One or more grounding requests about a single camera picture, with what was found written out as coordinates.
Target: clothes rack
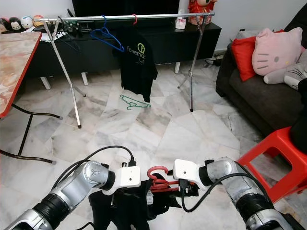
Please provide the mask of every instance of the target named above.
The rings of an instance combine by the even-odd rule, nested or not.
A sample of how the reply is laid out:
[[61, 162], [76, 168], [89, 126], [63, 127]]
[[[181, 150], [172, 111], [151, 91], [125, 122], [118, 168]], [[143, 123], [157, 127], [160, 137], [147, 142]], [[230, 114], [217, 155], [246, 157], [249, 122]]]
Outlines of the clothes rack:
[[[194, 70], [194, 66], [195, 66], [195, 62], [197, 59], [197, 55], [199, 52], [199, 48], [201, 46], [201, 41], [202, 41], [202, 37], [203, 37], [203, 32], [205, 29], [205, 21], [207, 19], [208, 16], [214, 16], [214, 12], [211, 13], [177, 13], [177, 14], [147, 14], [147, 15], [118, 15], [118, 16], [106, 16], [105, 18], [102, 16], [94, 16], [94, 17], [67, 17], [67, 18], [63, 18], [63, 20], [65, 20], [66, 22], [71, 22], [71, 21], [102, 21], [102, 20], [123, 20], [123, 19], [155, 19], [155, 18], [177, 18], [177, 17], [182, 17], [182, 18], [187, 18], [187, 17], [195, 17], [197, 24], [198, 24], [198, 30], [200, 32], [200, 36], [197, 42], [197, 46], [196, 46], [196, 50], [195, 50], [195, 54], [194, 54], [194, 58], [193, 58], [193, 62], [192, 65], [188, 71], [188, 75], [185, 77], [185, 79], [178, 85], [178, 88], [180, 88], [185, 82], [186, 80], [189, 78], [189, 85], [190, 85], [190, 111], [193, 112], [193, 70]], [[74, 90], [76, 90], [78, 93], [80, 93], [83, 97], [86, 97], [86, 94], [84, 92], [82, 92], [79, 88], [75, 87], [73, 82], [71, 81], [68, 72], [65, 68], [65, 65], [63, 63], [63, 60], [59, 54], [59, 51], [57, 49], [57, 46], [55, 44], [55, 38], [56, 38], [56, 34], [58, 31], [58, 26], [59, 23], [61, 22], [60, 18], [41, 18], [41, 19], [34, 19], [35, 22], [41, 22], [44, 24], [45, 30], [50, 38], [50, 42], [51, 45], [54, 49], [54, 52], [56, 53], [56, 56], [59, 60], [59, 63], [63, 69], [63, 72], [65, 74], [65, 77], [67, 79], [67, 82], [70, 85], [70, 90], [71, 90], [71, 94], [72, 94], [72, 99], [73, 99], [73, 104], [74, 104], [74, 110], [75, 110], [75, 115], [76, 115], [76, 119], [77, 119], [77, 124], [78, 124], [78, 128], [81, 128], [81, 122], [80, 122], [80, 118], [79, 118], [79, 113], [78, 113], [78, 107], [77, 107], [77, 101], [76, 101], [76, 97], [75, 97], [75, 92]], [[50, 23], [55, 23], [55, 27], [54, 27], [54, 31], [51, 34], [48, 24]]]

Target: sofa armrest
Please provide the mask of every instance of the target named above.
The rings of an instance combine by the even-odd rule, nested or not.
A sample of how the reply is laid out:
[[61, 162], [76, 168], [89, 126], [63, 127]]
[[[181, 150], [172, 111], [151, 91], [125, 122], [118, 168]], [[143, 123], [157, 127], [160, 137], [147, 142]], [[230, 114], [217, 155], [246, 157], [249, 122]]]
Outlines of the sofa armrest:
[[236, 69], [236, 61], [231, 49], [232, 43], [227, 47], [227, 51], [224, 55], [220, 70], [216, 79], [216, 91], [220, 96], [226, 93], [229, 87], [229, 78], [233, 71]]

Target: stool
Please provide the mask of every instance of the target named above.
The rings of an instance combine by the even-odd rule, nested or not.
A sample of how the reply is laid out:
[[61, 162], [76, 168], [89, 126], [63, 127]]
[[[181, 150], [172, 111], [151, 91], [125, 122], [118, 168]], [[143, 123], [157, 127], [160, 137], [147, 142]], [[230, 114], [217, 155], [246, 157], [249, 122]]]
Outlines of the stool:
[[[289, 137], [290, 127], [279, 129], [268, 135], [262, 142], [241, 157], [238, 162], [247, 166], [260, 181], [273, 203], [292, 193], [301, 193], [307, 188], [307, 155], [299, 151]], [[276, 185], [271, 187], [251, 161], [259, 155], [266, 153], [271, 157], [282, 155], [292, 170]]]

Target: floor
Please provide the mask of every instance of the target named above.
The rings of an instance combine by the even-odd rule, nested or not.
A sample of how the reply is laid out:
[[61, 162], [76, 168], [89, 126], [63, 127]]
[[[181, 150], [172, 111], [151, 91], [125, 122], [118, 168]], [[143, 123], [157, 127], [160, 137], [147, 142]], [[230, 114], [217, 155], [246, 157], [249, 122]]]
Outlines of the floor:
[[[82, 129], [77, 128], [71, 92], [63, 76], [49, 79], [52, 89], [46, 91], [40, 79], [28, 80], [25, 92], [16, 104], [34, 112], [51, 112], [63, 120], [34, 117], [24, 156], [39, 156], [55, 160], [56, 165], [38, 161], [21, 161], [1, 156], [0, 229], [18, 215], [33, 207], [51, 189], [57, 177], [69, 165], [100, 147], [123, 145], [132, 150], [137, 164], [146, 171], [155, 165], [171, 168], [177, 158], [202, 163], [207, 159], [228, 156], [237, 160], [255, 146], [262, 136], [242, 114], [225, 98], [215, 92], [218, 67], [198, 61], [194, 71], [194, 112], [189, 111], [189, 89], [186, 82], [178, 83], [187, 74], [189, 63], [182, 63], [180, 73], [174, 65], [160, 65], [157, 80], [153, 82], [150, 108], [132, 108], [121, 100], [123, 94], [138, 101], [141, 95], [123, 90], [120, 71], [88, 74], [89, 85], [81, 76], [72, 76], [75, 85], [87, 93], [83, 98], [76, 93]], [[11, 110], [0, 120], [0, 146], [15, 153], [21, 143], [28, 116]], [[93, 157], [107, 163], [111, 169], [127, 161], [124, 151], [106, 150]], [[272, 181], [274, 172], [266, 175]], [[189, 198], [191, 207], [198, 197]], [[276, 205], [282, 212], [295, 216], [307, 228], [307, 193], [292, 195]], [[58, 227], [73, 230], [92, 221], [88, 199], [70, 214]], [[157, 229], [217, 229], [243, 230], [242, 218], [222, 187], [217, 187], [192, 213], [171, 208], [167, 213], [149, 221]], [[116, 229], [111, 224], [110, 230]]]

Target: gray sofa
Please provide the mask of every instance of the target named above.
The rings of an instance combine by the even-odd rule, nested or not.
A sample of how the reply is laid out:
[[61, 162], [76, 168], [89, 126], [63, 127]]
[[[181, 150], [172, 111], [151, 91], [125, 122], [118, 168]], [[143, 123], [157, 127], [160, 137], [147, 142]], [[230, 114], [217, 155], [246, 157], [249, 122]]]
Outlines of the gray sofa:
[[[303, 28], [302, 45], [307, 48], [307, 4], [285, 28]], [[303, 108], [300, 94], [285, 84], [268, 85], [256, 75], [242, 82], [231, 44], [222, 61], [216, 92], [230, 99], [264, 135], [291, 126]]]

